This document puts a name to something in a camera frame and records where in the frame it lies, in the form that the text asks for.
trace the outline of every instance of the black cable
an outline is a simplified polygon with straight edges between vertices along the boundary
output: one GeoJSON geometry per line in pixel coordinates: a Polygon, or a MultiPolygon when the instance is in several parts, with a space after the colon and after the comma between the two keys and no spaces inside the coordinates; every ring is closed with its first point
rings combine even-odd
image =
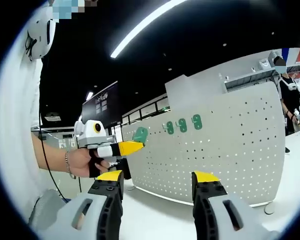
{"type": "Polygon", "coordinates": [[[80,193],[82,193],[82,189],[81,189],[81,182],[80,182],[80,177],[78,177],[79,179],[79,188],[80,188],[80,193]]]}
{"type": "Polygon", "coordinates": [[[27,33],[28,33],[28,36],[26,38],[24,46],[25,46],[26,54],[29,53],[28,56],[29,56],[30,61],[32,62],[32,48],[37,43],[37,39],[32,39],[29,35],[29,32],[27,32],[27,33]]]}
{"type": "Polygon", "coordinates": [[[63,196],[63,194],[61,193],[58,185],[56,184],[56,181],[54,179],[54,177],[52,176],[52,173],[51,173],[51,170],[50,170],[50,167],[49,167],[49,164],[48,164],[48,161],[47,161],[47,156],[46,156],[46,152],[45,152],[45,147],[44,147],[44,141],[42,139],[42,131],[41,131],[41,114],[40,114],[40,103],[39,103],[39,136],[40,136],[40,140],[41,140],[41,145],[42,145],[42,150],[43,150],[43,155],[44,155],[44,159],[45,159],[45,163],[46,163],[46,166],[49,170],[49,173],[50,173],[50,176],[52,178],[52,181],[56,187],[56,189],[58,190],[58,192],[60,193],[61,197],[63,198],[63,200],[67,203],[68,200],[63,196]]]}

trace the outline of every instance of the green object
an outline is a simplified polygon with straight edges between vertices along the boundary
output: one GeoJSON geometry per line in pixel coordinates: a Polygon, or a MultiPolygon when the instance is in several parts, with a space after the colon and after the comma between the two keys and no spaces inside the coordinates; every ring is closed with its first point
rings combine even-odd
{"type": "Polygon", "coordinates": [[[146,144],[148,137],[148,129],[140,126],[138,129],[135,131],[132,141],[138,142],[138,143],[143,143],[144,145],[146,144]]]}
{"type": "Polygon", "coordinates": [[[172,121],[168,121],[167,123],[166,123],[166,127],[164,127],[164,125],[162,125],[162,128],[164,129],[164,130],[167,130],[168,131],[168,134],[174,134],[174,125],[173,125],[173,123],[172,123],[172,121]]]}
{"type": "Polygon", "coordinates": [[[201,117],[199,114],[193,115],[191,118],[192,122],[194,123],[194,128],[197,130],[202,129],[202,122],[201,122],[201,117]]]}
{"type": "Polygon", "coordinates": [[[162,110],[165,111],[165,112],[167,112],[169,109],[170,109],[169,106],[165,106],[165,107],[162,108],[162,110]]]}
{"type": "Polygon", "coordinates": [[[177,127],[180,127],[180,131],[182,133],[185,133],[187,131],[187,123],[186,123],[186,120],[184,118],[180,118],[179,121],[178,121],[178,124],[177,124],[177,122],[175,122],[175,125],[177,127]]]}

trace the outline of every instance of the white perforated wall panel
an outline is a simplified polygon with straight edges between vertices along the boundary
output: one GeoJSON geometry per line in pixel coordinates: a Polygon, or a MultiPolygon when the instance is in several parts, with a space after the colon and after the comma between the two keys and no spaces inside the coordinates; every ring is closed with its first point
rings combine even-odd
{"type": "Polygon", "coordinates": [[[148,129],[148,138],[144,149],[128,156],[137,187],[191,203],[191,172],[198,170],[213,173],[228,193],[249,204],[275,198],[284,163],[285,129],[272,82],[124,126],[123,139],[131,140],[138,127],[148,129]],[[195,129],[194,115],[200,115],[201,129],[195,129]],[[179,119],[185,119],[186,132],[176,126],[179,119]],[[169,121],[173,134],[163,128],[169,121]]]}

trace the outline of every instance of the ceiling light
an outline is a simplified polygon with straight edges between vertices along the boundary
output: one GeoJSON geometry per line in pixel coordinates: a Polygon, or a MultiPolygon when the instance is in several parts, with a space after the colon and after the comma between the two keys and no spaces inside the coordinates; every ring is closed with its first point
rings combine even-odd
{"type": "Polygon", "coordinates": [[[92,95],[93,95],[94,93],[92,92],[92,91],[90,91],[89,93],[88,93],[88,96],[86,96],[86,101],[88,101],[91,97],[92,97],[92,95]]]}
{"type": "Polygon", "coordinates": [[[187,0],[171,0],[157,8],[152,13],[150,13],[150,15],[143,19],[137,26],[134,27],[134,29],[131,30],[131,32],[128,33],[128,35],[116,47],[116,49],[113,51],[110,57],[115,59],[121,53],[121,51],[128,45],[128,43],[130,43],[131,40],[134,39],[135,36],[137,36],[146,26],[148,26],[151,22],[153,22],[156,18],[160,17],[165,12],[169,11],[170,9],[179,4],[182,4],[185,1],[187,0]]]}

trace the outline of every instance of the bracelet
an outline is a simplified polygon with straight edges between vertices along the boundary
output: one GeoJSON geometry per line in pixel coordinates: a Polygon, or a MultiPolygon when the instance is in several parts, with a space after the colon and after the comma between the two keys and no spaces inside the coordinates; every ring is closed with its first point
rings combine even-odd
{"type": "Polygon", "coordinates": [[[65,153],[65,155],[64,155],[66,169],[67,169],[68,174],[70,175],[70,177],[71,177],[72,179],[76,179],[77,176],[73,175],[73,174],[71,173],[71,171],[70,171],[70,166],[69,166],[69,161],[68,161],[68,153],[69,153],[69,151],[67,151],[67,152],[65,153]]]}
{"type": "Polygon", "coordinates": [[[289,110],[288,111],[286,111],[286,116],[290,119],[290,120],[292,120],[292,118],[294,117],[294,115],[291,113],[291,115],[292,115],[292,117],[289,117],[289,114],[288,113],[291,113],[289,110]]]}

